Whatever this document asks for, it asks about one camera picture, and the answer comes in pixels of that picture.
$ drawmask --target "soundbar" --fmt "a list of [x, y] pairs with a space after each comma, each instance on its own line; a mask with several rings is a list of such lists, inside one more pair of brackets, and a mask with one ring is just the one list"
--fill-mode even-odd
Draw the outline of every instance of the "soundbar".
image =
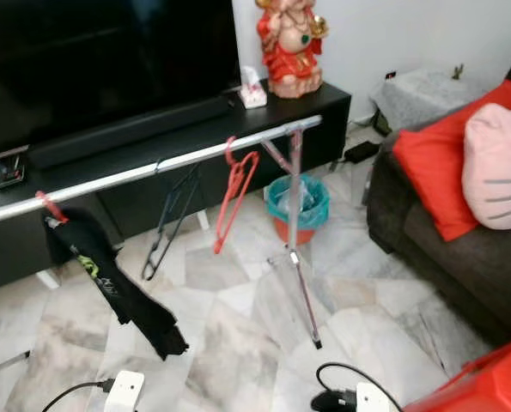
[[30, 146], [28, 159], [38, 169], [47, 169], [124, 146], [170, 130], [222, 116], [228, 111], [224, 96], [217, 96], [175, 108], [148, 112], [97, 128], [84, 130]]

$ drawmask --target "white wall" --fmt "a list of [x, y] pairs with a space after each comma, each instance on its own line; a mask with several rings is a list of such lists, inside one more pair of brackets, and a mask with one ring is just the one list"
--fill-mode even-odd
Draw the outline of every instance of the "white wall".
[[[240, 64], [266, 76], [254, 0], [233, 0]], [[374, 112], [368, 94], [385, 73], [425, 64], [497, 84], [511, 66], [511, 0], [317, 0], [330, 35], [319, 57], [324, 79], [353, 94], [350, 118]]]
[[511, 0], [440, 0], [426, 64], [465, 64], [467, 78], [493, 88], [511, 68]]

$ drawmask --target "blue bin liner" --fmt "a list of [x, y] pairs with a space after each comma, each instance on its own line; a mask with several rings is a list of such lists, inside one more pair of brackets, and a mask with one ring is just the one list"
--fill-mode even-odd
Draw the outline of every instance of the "blue bin liner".
[[[283, 196], [289, 196], [290, 176], [284, 176], [270, 184], [265, 192], [265, 202], [269, 213], [280, 219], [288, 221], [288, 213], [277, 206]], [[309, 205], [299, 213], [298, 228], [300, 230], [313, 230], [327, 222], [330, 213], [330, 194], [322, 182], [305, 174], [301, 175], [308, 193], [313, 197], [310, 202], [301, 199], [300, 204]]]

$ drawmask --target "plastic bag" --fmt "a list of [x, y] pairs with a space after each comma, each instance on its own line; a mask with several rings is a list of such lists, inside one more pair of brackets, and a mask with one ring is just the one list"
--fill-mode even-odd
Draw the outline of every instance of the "plastic bag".
[[[289, 218], [290, 180], [290, 176], [277, 179], [265, 191], [269, 213], [285, 222]], [[300, 192], [299, 229], [311, 230], [322, 226], [327, 222], [330, 210], [330, 194], [326, 187], [319, 180], [302, 174]]]

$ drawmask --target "clothes drying rack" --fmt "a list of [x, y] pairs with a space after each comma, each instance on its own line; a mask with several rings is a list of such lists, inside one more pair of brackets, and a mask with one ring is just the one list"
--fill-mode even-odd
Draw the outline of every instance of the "clothes drying rack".
[[[227, 143], [224, 142], [222, 144], [217, 144], [216, 146], [203, 148], [170, 159], [165, 159], [164, 161], [157, 161], [146, 166], [136, 167], [122, 173], [115, 173], [104, 178], [91, 180], [79, 185], [73, 185], [58, 191], [49, 192], [46, 194], [46, 196], [48, 199], [55, 203], [62, 202], [74, 197], [92, 193], [94, 191], [99, 191], [116, 185], [122, 185], [124, 183], [143, 179], [154, 175], [155, 173], [163, 173], [177, 169], [179, 167], [188, 166], [200, 161], [211, 159], [219, 155], [224, 155], [227, 148], [230, 148], [234, 151], [240, 148], [248, 148], [256, 144], [262, 144], [269, 155], [291, 177], [289, 191], [289, 241], [287, 245], [289, 260], [295, 266], [295, 270], [298, 276], [302, 298], [304, 299], [305, 307], [307, 309], [308, 323], [310, 324], [313, 343], [316, 348], [321, 348], [318, 326], [316, 324], [313, 308], [308, 296], [307, 284], [301, 271], [300, 255], [296, 249], [297, 223], [299, 218], [299, 193], [301, 187], [301, 154], [303, 132], [304, 130], [313, 128], [320, 123], [322, 123], [322, 117], [320, 115], [296, 120], [294, 122], [283, 124], [272, 129], [260, 131], [259, 133], [255, 133], [250, 136], [238, 138], [230, 145], [230, 147]], [[272, 143], [272, 139], [286, 135], [290, 135], [289, 161], [283, 157], [278, 148]], [[43, 200], [37, 197], [32, 197], [21, 202], [2, 206], [0, 207], [0, 221], [42, 208]]]

